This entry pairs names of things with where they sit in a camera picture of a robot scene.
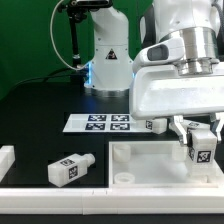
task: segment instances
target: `table surface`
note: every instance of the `table surface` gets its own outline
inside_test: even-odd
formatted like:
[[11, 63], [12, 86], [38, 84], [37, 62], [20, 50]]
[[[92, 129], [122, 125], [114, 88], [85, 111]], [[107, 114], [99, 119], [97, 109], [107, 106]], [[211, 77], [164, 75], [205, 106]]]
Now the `table surface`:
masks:
[[[48, 182], [47, 165], [74, 153], [93, 153], [96, 165], [88, 175], [65, 188], [108, 186], [109, 141], [177, 140], [175, 133], [73, 133], [62, 130], [72, 113], [126, 114], [128, 97], [101, 98], [85, 95], [78, 85], [71, 83], [29, 83], [18, 86], [0, 101], [0, 144], [14, 145], [16, 162], [0, 183], [0, 188], [55, 188]], [[208, 117], [198, 121], [208, 122]], [[220, 144], [216, 161], [224, 168], [224, 149]], [[223, 223], [224, 215], [103, 215], [50, 216], [1, 215], [11, 223]]]

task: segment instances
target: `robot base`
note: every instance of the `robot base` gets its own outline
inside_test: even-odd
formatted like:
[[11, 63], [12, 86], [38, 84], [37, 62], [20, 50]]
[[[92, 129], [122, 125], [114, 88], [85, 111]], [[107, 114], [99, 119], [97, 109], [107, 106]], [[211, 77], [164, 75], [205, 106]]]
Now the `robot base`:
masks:
[[107, 90], [99, 90], [94, 89], [91, 86], [85, 85], [85, 93], [94, 95], [94, 96], [100, 96], [100, 97], [123, 97], [129, 95], [129, 89], [125, 90], [116, 90], [116, 91], [107, 91]]

